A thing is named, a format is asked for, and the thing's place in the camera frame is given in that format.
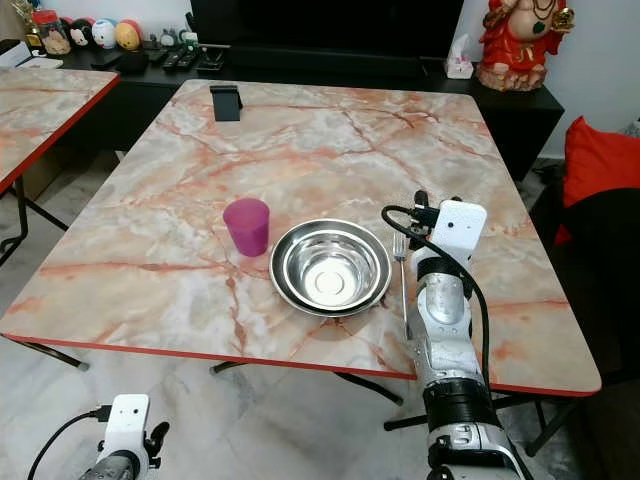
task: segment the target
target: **marble floor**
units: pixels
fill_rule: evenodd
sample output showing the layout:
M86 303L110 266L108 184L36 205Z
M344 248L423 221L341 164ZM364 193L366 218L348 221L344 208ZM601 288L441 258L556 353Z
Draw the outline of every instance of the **marble floor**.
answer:
M71 222L115 165L108 154L77 158L38 202ZM15 200L0 199L0 238L17 230ZM29 214L30 234L0 269L0 314L62 236ZM0 479L24 478L65 421L118 393L147 393L149 430L168 420L158 479L424 479L426 430L385 432L389 418L419 414L415 382L376 379L407 400L402 409L327 372L241 366L216 376L211 362L99 350L63 349L89 362L73 369L0 338ZM545 405L548 413L553 406ZM518 446L537 432L532 405L501 412ZM96 457L104 424L84 420L44 457L36 478L79 477ZM561 429L531 459L536 480L586 478L569 432Z

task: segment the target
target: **phone holder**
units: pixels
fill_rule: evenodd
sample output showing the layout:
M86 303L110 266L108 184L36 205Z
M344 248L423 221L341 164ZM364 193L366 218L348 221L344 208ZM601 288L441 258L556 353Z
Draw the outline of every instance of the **phone holder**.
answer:
M212 85L213 116L216 122L237 122L240 120L242 100L235 85Z

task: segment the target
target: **statue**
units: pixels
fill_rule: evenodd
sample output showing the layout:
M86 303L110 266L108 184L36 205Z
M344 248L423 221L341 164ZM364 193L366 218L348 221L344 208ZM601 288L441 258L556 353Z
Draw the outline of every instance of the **statue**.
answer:
M545 53L558 53L574 16L566 0L489 0L480 82L500 91L540 88L547 75Z

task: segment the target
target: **marble tabletop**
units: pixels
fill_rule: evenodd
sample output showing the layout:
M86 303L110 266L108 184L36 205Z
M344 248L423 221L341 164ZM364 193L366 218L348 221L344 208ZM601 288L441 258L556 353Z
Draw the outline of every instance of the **marble tabletop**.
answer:
M239 82L241 121L216 123L214 83L182 85L8 309L3 334L415 378L396 265L370 310L303 314L271 284L270 250L236 252L222 211L240 197L264 200L270 245L300 222L333 217L370 229L390 249L381 208L410 205L422 188L434 205L459 195L489 212L472 272L489 304L493 387L570 396L600 388L471 97ZM474 302L477 348L479 321Z
M0 69L0 192L118 81L113 72Z

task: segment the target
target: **black cabinet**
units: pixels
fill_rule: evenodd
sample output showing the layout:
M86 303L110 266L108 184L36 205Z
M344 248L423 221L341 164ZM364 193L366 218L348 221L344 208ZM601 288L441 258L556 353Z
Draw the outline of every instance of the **black cabinet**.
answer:
M96 53L76 50L63 68L86 70ZM546 88L533 92L496 92L475 78L450 80L439 62L424 63L427 75L398 78L226 65L218 74L167 73L149 66L142 74L123 75L120 83L74 125L60 142L82 147L129 150L185 80L330 85L391 90L460 93L472 96L514 180L521 180L549 138L564 109Z

